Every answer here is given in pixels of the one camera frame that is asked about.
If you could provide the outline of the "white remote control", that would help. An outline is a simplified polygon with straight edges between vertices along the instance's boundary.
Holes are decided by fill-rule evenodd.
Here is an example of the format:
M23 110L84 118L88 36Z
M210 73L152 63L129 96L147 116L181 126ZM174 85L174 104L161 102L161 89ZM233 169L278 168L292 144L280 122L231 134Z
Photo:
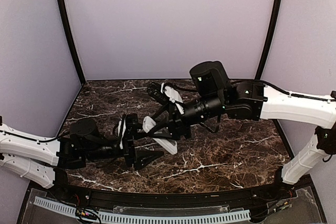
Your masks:
M142 128L147 136L154 139L171 155L177 154L176 140L169 139L162 130L159 130L158 132L150 132L155 126L156 122L150 116L146 116L143 119Z

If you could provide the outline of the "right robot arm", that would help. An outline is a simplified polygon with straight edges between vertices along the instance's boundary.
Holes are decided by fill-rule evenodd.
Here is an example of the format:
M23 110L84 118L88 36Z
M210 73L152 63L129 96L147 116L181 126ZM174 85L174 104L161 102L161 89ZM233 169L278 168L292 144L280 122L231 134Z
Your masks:
M176 141L191 136L191 126L204 126L211 118L227 115L239 120L289 120L316 126L306 146L290 162L276 171L275 183L268 188L273 200L288 191L319 161L335 155L335 93L308 95L283 90L262 80L230 81L219 61L206 61L190 70L199 98L184 103L179 88L170 84L151 84L147 92L162 105L168 117L159 122L147 116L142 127L172 154Z

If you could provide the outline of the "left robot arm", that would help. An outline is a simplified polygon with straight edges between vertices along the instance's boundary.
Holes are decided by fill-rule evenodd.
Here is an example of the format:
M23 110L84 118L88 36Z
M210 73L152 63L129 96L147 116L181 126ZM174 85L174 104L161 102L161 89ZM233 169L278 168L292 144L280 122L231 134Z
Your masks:
M18 131L1 123L1 167L36 182L63 201L74 197L67 184L67 169L80 169L87 162L124 158L127 167L140 170L163 156L163 151L136 151L134 140L145 137L138 131L134 115L124 115L115 126L118 135L105 137L91 118L80 119L69 131L43 137Z

